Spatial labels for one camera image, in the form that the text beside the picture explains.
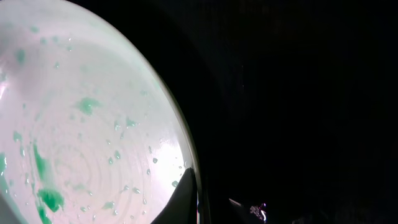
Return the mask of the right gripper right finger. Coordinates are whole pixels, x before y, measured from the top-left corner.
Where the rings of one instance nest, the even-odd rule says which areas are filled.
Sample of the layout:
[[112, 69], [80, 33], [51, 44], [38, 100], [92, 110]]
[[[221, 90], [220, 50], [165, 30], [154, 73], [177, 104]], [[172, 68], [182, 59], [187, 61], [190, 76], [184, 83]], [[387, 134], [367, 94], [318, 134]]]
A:
[[185, 170], [169, 202], [152, 224], [197, 224], [197, 182], [192, 168]]

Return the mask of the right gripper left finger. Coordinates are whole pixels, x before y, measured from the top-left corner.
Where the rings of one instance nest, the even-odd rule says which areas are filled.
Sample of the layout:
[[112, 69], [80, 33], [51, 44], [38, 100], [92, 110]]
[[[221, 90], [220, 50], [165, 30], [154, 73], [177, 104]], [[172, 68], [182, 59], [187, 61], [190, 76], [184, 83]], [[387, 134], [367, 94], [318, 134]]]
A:
[[17, 203], [3, 190], [1, 190], [1, 223], [28, 224]]

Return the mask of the pale green plate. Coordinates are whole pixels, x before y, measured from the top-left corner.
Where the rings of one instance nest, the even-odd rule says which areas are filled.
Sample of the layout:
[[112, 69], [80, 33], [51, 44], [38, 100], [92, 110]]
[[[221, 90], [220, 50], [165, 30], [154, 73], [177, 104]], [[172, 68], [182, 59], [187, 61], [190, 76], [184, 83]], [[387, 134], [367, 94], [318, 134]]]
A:
[[177, 105], [111, 24], [1, 2], [1, 190], [28, 223], [152, 223], [197, 171]]

